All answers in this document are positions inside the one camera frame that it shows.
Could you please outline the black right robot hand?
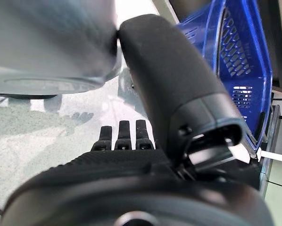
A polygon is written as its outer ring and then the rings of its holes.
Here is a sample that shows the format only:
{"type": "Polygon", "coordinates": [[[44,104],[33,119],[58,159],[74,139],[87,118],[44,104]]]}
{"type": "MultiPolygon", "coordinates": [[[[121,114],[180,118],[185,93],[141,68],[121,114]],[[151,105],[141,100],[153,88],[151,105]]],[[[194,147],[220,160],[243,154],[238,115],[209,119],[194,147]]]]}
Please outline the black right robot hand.
{"type": "Polygon", "coordinates": [[[221,81],[185,36],[164,18],[131,18],[118,31],[155,142],[136,122],[102,127],[92,149],[20,186],[2,226],[272,226],[232,154],[245,121],[221,81]]]}

